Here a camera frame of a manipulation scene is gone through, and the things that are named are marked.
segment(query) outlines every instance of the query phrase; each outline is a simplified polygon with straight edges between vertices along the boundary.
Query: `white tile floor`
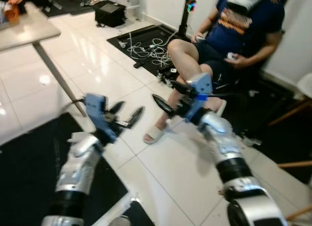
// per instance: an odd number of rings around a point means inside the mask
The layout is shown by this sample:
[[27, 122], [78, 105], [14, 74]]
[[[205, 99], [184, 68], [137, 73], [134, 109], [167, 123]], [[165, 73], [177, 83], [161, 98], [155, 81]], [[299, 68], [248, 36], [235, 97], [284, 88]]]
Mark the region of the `white tile floor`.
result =
[[[132, 22], [118, 30], [97, 28], [93, 20], [93, 13], [52, 18], [62, 35], [42, 44], [77, 97], [93, 92], [107, 95], [110, 103], [124, 100], [122, 119], [145, 106], [134, 129], [109, 145], [104, 157], [157, 226], [228, 226], [226, 201], [217, 194], [221, 182], [208, 144], [192, 125], [176, 118], [160, 142], [151, 146], [142, 142], [161, 114], [151, 94], [166, 98], [171, 89], [142, 67], [134, 69], [134, 62], [106, 39], [149, 23]], [[68, 96], [31, 46], [0, 53], [0, 144], [56, 117], [67, 102]], [[88, 119], [74, 114], [84, 128], [92, 129]], [[307, 186], [257, 150], [241, 146], [253, 172], [285, 215], [308, 205]], [[308, 224], [309, 217], [300, 220]]]

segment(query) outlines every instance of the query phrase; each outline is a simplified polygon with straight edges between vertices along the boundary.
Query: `navy t-shirt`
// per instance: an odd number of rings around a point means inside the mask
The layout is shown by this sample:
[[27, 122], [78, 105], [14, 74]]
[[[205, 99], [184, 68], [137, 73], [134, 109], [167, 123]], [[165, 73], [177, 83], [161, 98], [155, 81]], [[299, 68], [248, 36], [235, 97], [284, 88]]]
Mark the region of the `navy t-shirt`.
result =
[[285, 15], [280, 0], [263, 0], [248, 16], [229, 9], [226, 0], [219, 0], [216, 7], [219, 18], [206, 41], [224, 55], [254, 55], [263, 45], [265, 34], [281, 30]]

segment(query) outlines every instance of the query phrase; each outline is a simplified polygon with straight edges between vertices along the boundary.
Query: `person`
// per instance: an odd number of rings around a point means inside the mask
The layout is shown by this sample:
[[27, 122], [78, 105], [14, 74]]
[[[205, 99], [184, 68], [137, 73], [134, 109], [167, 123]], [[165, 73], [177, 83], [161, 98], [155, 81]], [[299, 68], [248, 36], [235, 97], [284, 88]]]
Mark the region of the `person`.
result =
[[[228, 8], [227, 0], [219, 0], [192, 37], [192, 43], [180, 39], [169, 43], [168, 53], [180, 74], [177, 81], [186, 84], [200, 73], [210, 74], [212, 81], [217, 83], [233, 81], [239, 69], [261, 62], [274, 53], [281, 40], [284, 14], [280, 0], [262, 0], [247, 16]], [[210, 29], [205, 40], [197, 42], [196, 37], [203, 38]], [[234, 59], [226, 58], [228, 53], [234, 53]], [[175, 109], [181, 96], [174, 89], [168, 104]], [[220, 98], [209, 98], [205, 107], [220, 112], [224, 105]], [[152, 144], [159, 140], [167, 119], [164, 113], [144, 135], [143, 141]]]

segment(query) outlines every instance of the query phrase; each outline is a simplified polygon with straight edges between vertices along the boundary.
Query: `vr headset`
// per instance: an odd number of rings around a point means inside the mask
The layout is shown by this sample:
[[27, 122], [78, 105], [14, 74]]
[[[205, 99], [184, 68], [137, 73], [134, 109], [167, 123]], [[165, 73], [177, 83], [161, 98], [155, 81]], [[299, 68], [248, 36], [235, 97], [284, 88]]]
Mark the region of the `vr headset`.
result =
[[227, 0], [227, 5], [234, 12], [248, 15], [262, 0]]

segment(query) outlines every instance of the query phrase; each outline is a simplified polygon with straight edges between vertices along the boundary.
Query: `white wall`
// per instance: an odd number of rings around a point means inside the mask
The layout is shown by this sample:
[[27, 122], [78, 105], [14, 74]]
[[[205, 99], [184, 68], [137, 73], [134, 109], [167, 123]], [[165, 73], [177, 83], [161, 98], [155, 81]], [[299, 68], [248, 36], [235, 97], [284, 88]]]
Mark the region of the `white wall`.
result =
[[[195, 32], [214, 8], [217, 0], [197, 0], [189, 24]], [[142, 0], [143, 13], [169, 26], [178, 28], [184, 6], [182, 0]], [[312, 71], [312, 0], [289, 0], [283, 28], [286, 34], [265, 66], [265, 71], [295, 85]]]

